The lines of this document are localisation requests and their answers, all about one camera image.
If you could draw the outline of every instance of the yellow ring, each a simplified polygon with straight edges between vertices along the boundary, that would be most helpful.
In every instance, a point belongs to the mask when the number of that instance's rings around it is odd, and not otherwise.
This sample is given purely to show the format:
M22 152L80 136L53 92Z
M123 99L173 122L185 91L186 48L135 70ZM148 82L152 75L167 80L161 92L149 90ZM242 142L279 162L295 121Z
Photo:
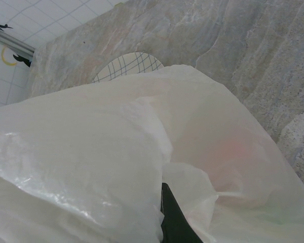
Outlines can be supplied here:
M2 51L1 51L1 59L2 59L2 61L3 61L6 65L8 65L8 66L15 66L15 65L17 65L17 63L10 63L10 62L7 62L7 61L5 60L5 57L4 57L5 49L6 49L6 47L3 47L3 48L2 48Z

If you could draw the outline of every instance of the translucent plastic bag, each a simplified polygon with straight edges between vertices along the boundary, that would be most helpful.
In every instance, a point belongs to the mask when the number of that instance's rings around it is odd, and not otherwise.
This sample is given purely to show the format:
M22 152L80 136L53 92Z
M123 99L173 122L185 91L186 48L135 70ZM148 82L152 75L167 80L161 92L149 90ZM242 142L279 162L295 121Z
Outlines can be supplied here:
M7 242L158 242L161 176L204 242L304 242L304 185L238 99L192 67L0 108L0 202L19 199L0 204Z

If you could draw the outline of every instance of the marble wall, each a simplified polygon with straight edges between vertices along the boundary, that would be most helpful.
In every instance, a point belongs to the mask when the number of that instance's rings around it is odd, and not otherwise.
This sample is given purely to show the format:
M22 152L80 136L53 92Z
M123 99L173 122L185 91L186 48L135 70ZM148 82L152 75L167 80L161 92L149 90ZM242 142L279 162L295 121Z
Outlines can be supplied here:
M304 0L131 0L37 49L29 97L88 84L134 51L224 84L304 182Z

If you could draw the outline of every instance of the grid pattern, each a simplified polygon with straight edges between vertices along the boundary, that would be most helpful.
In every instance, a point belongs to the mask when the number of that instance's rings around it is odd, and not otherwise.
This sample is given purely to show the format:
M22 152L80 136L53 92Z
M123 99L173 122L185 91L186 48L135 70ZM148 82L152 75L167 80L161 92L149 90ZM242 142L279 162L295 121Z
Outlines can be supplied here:
M151 72L163 68L162 63L147 53L136 52L120 56L105 66L94 78L95 82L105 82L119 76Z
M38 48L127 0L0 0L7 34Z
M29 67L17 62L13 54L0 44L0 106L20 102L24 98Z

